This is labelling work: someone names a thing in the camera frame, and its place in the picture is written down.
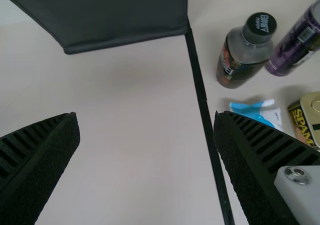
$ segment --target blue packet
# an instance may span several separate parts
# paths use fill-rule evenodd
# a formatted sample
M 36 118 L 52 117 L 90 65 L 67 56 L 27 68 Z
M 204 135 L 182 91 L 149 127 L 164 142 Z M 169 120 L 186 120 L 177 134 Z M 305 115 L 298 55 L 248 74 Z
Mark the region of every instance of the blue packet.
M 281 110 L 273 99 L 254 104 L 230 102 L 230 111 L 283 131 Z

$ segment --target black strip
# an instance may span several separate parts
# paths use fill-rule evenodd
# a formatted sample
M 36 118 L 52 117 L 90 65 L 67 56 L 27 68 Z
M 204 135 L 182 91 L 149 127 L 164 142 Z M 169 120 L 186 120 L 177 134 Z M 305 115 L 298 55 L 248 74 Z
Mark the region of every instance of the black strip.
M 208 146 L 211 166 L 212 166 L 213 175 L 215 179 L 216 189 L 219 196 L 224 224 L 234 225 L 235 221 L 234 221 L 234 217 L 233 217 L 231 206 L 230 206 L 225 178 L 222 172 L 219 154 L 214 144 L 214 131 L 213 131 L 210 113 L 209 113 L 208 104 L 207 104 L 205 85 L 202 78 L 195 40 L 194 40 L 194 36 L 193 36 L 190 25 L 188 28 L 188 32 L 185 34 L 185 41 L 188 48 L 196 95 L 198 98 L 198 104 L 199 104 L 203 129 L 205 133 L 205 139 Z
M 312 125 L 313 130 L 320 130 L 320 123 Z

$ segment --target screw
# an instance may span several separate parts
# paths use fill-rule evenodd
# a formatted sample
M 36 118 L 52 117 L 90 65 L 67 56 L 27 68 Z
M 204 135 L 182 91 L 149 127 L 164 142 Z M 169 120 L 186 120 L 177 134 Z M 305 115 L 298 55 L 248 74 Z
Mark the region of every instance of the screw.
M 307 185 L 311 180 L 310 175 L 298 166 L 288 166 L 284 173 L 288 179 L 297 184 Z

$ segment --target black fabric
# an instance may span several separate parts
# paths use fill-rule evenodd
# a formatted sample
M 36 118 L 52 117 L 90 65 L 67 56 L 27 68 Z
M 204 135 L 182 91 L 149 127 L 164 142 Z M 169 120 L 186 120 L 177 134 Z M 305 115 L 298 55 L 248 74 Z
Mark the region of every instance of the black fabric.
M 11 0 L 66 54 L 182 35 L 188 0 Z

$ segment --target purple bottle label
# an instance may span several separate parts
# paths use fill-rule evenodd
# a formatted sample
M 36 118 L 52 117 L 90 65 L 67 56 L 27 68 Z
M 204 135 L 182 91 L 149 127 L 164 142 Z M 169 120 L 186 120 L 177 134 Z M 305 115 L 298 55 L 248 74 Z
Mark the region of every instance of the purple bottle label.
M 320 48 L 320 24 L 314 19 L 311 7 L 275 48 L 265 66 L 270 73 L 285 76 Z

